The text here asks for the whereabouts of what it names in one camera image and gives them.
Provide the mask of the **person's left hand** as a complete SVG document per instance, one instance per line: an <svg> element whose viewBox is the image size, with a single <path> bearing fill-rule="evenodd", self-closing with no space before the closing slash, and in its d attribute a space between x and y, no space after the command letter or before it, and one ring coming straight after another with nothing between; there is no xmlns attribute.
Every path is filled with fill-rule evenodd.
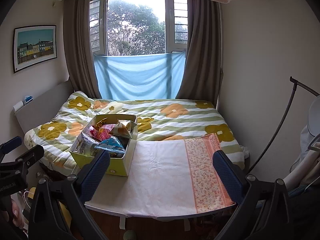
<svg viewBox="0 0 320 240"><path fill-rule="evenodd" d="M1 225L4 225L8 221L12 221L12 223L18 227L19 229L24 228L24 219L22 217L20 207L19 205L15 202L14 199L10 198L11 200L11 209L13 213L13 219L9 218L8 212L5 210L3 206L1 206Z"/></svg>

